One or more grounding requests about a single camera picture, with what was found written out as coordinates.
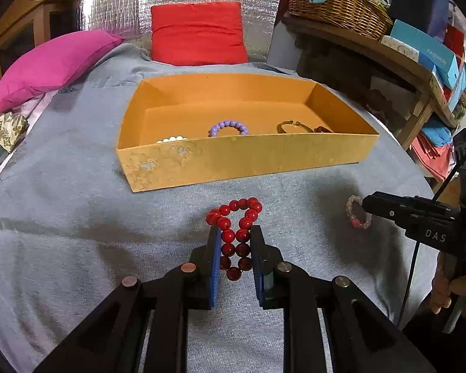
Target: wooden shelf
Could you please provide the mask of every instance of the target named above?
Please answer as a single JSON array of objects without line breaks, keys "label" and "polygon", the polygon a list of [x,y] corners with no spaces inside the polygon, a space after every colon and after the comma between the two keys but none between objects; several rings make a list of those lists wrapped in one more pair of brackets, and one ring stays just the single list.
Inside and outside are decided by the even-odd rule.
[{"label": "wooden shelf", "polygon": [[374,62],[386,67],[395,75],[407,81],[422,94],[431,96],[429,105],[449,127],[456,128],[458,122],[449,111],[442,88],[433,73],[384,44],[347,29],[322,22],[311,21],[287,14],[282,18],[287,28],[298,34],[312,35],[338,44],[356,53],[363,54]]}]

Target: wicker basket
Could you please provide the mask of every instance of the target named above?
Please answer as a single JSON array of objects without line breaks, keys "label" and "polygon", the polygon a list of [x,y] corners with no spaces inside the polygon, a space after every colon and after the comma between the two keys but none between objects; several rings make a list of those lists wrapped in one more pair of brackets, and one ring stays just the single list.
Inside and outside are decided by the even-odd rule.
[{"label": "wicker basket", "polygon": [[461,98],[459,98],[458,103],[461,104],[463,108],[466,108],[466,91],[463,91],[463,93],[461,94]]},{"label": "wicker basket", "polygon": [[326,0],[322,4],[308,0],[288,0],[293,15],[326,22],[372,39],[381,39],[392,25],[385,10],[373,0]]}]

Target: gray cloth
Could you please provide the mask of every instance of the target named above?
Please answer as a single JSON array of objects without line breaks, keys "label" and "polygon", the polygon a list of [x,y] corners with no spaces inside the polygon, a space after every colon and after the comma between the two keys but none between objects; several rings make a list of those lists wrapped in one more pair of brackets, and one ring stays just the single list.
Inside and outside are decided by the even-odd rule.
[{"label": "gray cloth", "polygon": [[[207,239],[206,213],[235,198],[260,199],[258,223],[286,260],[318,278],[348,276],[397,319],[414,242],[379,218],[367,231],[353,229],[345,202],[376,190],[431,190],[402,148],[359,109],[381,133],[359,164],[130,191],[115,145],[140,80],[184,72],[277,74],[267,68],[176,68],[124,44],[53,98],[0,175],[0,349],[19,373],[31,372],[124,276],[155,279],[187,261]],[[419,251],[409,317],[430,289],[435,257],[425,246]],[[215,309],[190,312],[188,371],[280,372],[282,359],[282,312],[259,308],[252,272],[234,283],[221,273]]]}]

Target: red beaded bracelet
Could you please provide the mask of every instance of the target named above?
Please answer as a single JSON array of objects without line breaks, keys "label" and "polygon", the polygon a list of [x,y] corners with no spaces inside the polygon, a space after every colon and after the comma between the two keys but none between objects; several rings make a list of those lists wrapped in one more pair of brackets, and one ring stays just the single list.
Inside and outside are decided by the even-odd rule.
[{"label": "red beaded bracelet", "polygon": [[[231,220],[227,217],[232,211],[246,210],[244,217],[239,221],[239,229],[235,233],[231,227]],[[259,213],[262,211],[262,204],[257,198],[232,200],[227,205],[221,205],[219,209],[212,209],[205,220],[210,226],[218,226],[221,229],[221,239],[224,244],[221,247],[220,269],[226,270],[226,277],[229,280],[235,281],[240,279],[242,271],[252,269],[252,259],[248,257],[250,254],[250,246],[247,242],[250,240],[249,230],[254,222],[259,218]],[[232,243],[235,238],[240,243],[236,247]],[[240,257],[238,268],[231,266],[231,259],[234,254]]]}]

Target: pink beaded bracelet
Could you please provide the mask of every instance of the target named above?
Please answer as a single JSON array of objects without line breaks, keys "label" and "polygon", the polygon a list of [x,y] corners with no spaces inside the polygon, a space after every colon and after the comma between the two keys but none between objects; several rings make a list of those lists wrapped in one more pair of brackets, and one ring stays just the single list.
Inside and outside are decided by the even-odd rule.
[{"label": "pink beaded bracelet", "polygon": [[362,206],[362,199],[359,196],[352,195],[350,198],[347,199],[347,203],[345,204],[345,209],[347,212],[347,216],[350,219],[350,224],[355,228],[355,229],[367,229],[369,226],[371,226],[371,215],[369,213],[366,213],[366,221],[362,222],[359,220],[359,218],[352,212],[352,205],[354,203],[358,203],[359,205]]}]

